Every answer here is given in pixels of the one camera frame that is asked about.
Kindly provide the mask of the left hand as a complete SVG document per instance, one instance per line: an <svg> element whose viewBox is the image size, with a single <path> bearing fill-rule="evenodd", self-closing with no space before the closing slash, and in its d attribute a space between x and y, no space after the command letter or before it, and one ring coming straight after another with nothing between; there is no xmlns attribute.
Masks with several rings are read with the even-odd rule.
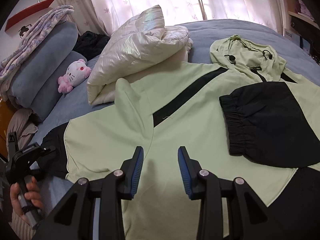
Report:
<svg viewBox="0 0 320 240"><path fill-rule="evenodd" d="M43 209L43 202L37 180L34 176L31 176L29 183L26 183L26 188L26 193L22 193L19 183L12 184L10 187L10 200L14 213L29 226L32 226L29 215L26 215L23 211L23 207L21 206L22 201L32 203L33 206L41 211Z"/></svg>

